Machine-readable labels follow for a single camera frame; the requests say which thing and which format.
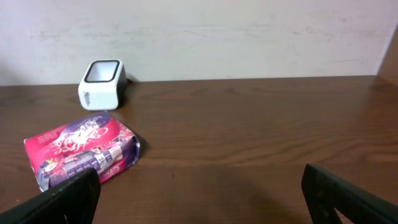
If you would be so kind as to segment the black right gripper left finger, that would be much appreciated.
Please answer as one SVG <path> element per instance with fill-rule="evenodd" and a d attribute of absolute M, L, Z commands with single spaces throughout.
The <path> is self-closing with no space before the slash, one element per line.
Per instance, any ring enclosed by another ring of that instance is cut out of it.
<path fill-rule="evenodd" d="M 5 223 L 92 223 L 101 192 L 94 168 L 1 214 Z"/>

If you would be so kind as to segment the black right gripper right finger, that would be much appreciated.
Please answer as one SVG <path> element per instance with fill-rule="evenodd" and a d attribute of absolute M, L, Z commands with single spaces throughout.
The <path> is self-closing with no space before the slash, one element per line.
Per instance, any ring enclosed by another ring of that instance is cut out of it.
<path fill-rule="evenodd" d="M 307 164 L 301 188 L 312 222 L 397 223 L 397 206 L 316 165 Z"/>

